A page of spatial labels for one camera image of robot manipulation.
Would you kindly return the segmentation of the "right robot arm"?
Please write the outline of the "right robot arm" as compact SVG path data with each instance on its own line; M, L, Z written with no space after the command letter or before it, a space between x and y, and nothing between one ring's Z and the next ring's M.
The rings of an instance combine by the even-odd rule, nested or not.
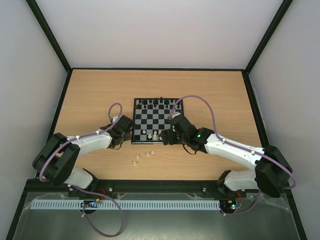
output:
M179 113L169 122L171 128L160 132L164 145L182 144L195 152L221 156L247 168L245 171L226 170L221 175L218 191L222 195L249 189L278 198L288 188L293 169L277 147L253 147L230 140L212 129L196 128Z

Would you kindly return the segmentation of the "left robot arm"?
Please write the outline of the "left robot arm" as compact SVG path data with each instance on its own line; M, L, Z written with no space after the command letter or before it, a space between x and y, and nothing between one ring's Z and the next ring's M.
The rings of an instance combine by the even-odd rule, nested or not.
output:
M53 186L67 184L86 189L94 177L84 169L75 167L79 156L120 146L131 137L134 121L122 115L114 117L112 123L95 132L82 136L54 134L33 160L32 167L39 173L39 179Z

